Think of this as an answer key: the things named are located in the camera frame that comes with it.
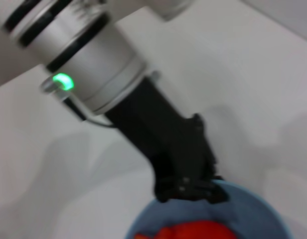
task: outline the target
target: blue bowl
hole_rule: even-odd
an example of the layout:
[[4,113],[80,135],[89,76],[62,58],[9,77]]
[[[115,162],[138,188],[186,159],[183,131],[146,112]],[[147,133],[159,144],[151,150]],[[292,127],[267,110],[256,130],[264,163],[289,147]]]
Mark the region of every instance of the blue bowl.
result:
[[293,239],[280,215],[259,196],[233,183],[215,182],[230,195],[229,202],[153,201],[136,219],[126,239],[134,239],[137,233],[154,236],[163,227],[200,220],[220,222],[238,239]]

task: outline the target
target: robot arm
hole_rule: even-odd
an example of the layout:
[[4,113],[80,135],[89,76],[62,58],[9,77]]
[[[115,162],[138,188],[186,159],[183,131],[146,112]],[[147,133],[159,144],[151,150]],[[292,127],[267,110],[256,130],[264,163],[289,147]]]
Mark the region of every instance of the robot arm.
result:
[[[184,119],[175,111],[113,20],[144,4],[169,20],[191,2],[10,0],[2,2],[0,23],[12,41],[36,55],[50,72],[44,91],[53,92],[81,120],[87,118],[75,100],[94,115],[104,114],[149,159],[158,200],[219,203],[228,198],[212,182],[216,161],[201,117]],[[115,11],[117,6],[124,11]]]

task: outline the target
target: red cloth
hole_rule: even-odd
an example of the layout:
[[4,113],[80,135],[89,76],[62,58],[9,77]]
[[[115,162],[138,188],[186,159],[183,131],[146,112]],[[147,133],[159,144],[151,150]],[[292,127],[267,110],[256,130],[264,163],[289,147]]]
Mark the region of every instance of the red cloth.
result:
[[[153,239],[237,239],[224,225],[212,221],[199,221],[163,228]],[[136,235],[135,239],[152,239]]]

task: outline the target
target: green led light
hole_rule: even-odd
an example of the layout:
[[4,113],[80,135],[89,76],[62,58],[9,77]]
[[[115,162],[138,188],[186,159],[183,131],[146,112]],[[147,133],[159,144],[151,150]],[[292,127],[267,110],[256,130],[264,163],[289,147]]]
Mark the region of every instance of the green led light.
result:
[[69,91],[70,89],[74,88],[73,79],[64,73],[59,73],[54,76],[53,81],[60,82],[63,85],[62,89],[65,91]]

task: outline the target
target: black ring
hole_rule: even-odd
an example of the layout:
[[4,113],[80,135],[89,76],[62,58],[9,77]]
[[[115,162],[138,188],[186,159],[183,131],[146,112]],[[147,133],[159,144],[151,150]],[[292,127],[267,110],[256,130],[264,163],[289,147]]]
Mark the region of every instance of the black ring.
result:
[[92,40],[108,23],[108,14],[102,14],[82,35],[74,40],[55,60],[49,63],[46,68],[54,73],[69,61],[80,49]]
[[42,0],[25,0],[6,20],[3,29],[11,33],[23,18]]
[[40,17],[19,39],[23,47],[27,47],[52,21],[66,8],[72,0],[57,1],[42,17]]

